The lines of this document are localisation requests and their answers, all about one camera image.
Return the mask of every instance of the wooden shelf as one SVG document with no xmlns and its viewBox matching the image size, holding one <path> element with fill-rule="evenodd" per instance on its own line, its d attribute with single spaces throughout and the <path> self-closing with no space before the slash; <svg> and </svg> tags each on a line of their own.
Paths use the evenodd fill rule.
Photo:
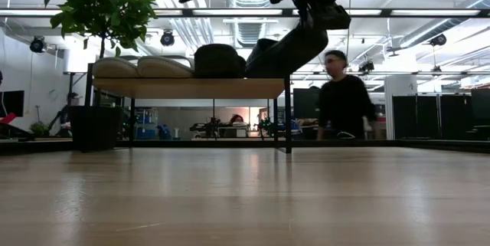
<svg viewBox="0 0 490 246">
<path fill-rule="evenodd" d="M 275 99 L 283 79 L 94 78 L 93 85 L 135 99 Z"/>
</svg>

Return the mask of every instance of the black shirt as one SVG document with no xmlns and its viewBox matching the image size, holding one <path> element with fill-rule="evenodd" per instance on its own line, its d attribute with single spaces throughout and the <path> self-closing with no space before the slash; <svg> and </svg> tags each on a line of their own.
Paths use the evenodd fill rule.
<svg viewBox="0 0 490 246">
<path fill-rule="evenodd" d="M 374 105 L 361 79 L 348 75 L 340 81 L 329 81 L 320 91 L 318 124 L 328 121 L 334 133 L 347 132 L 358 139 L 364 138 L 364 121 L 376 120 Z"/>
</svg>

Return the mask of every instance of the red object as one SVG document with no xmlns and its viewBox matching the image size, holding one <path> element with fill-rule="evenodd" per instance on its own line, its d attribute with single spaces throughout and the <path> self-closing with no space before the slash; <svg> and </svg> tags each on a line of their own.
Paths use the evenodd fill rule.
<svg viewBox="0 0 490 246">
<path fill-rule="evenodd" d="M 13 120 L 15 120 L 17 116 L 14 114 L 14 113 L 10 113 L 9 115 L 7 115 L 5 118 L 1 119 L 0 120 L 0 123 L 5 123 L 5 124 L 9 124 L 11 123 Z"/>
</svg>

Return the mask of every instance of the white wall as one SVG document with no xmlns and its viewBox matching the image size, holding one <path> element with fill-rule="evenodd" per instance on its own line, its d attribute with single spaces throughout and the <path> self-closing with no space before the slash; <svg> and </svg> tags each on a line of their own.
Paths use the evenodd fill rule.
<svg viewBox="0 0 490 246">
<path fill-rule="evenodd" d="M 13 126 L 28 130 L 40 120 L 49 124 L 66 103 L 69 76 L 63 75 L 64 61 L 55 61 L 51 54 L 33 54 L 29 46 L 5 36 L 0 31 L 0 70 L 3 73 L 1 91 L 24 91 L 24 116 L 15 119 Z M 84 81 L 76 86 L 76 92 L 84 92 Z M 58 129 L 55 125 L 52 132 Z"/>
</svg>

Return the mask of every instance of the air duct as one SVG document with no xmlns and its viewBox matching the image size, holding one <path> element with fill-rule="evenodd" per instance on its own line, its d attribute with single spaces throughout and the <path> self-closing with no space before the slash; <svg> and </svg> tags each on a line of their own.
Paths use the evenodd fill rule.
<svg viewBox="0 0 490 246">
<path fill-rule="evenodd" d="M 458 8 L 490 8 L 490 0 L 466 0 L 462 3 Z M 451 28 L 463 23 L 464 21 L 469 20 L 468 18 L 451 18 L 446 20 L 433 20 L 426 25 L 418 28 L 414 32 L 403 36 L 397 44 L 398 48 L 393 48 L 395 51 L 411 48 L 423 42 L 426 42 L 439 34 L 442 34 L 445 31 L 448 31 Z"/>
<path fill-rule="evenodd" d="M 230 0 L 231 8 L 266 8 L 269 5 L 269 0 Z M 266 27 L 266 23 L 233 24 L 235 40 L 241 47 L 252 48 L 259 38 L 265 36 Z"/>
</svg>

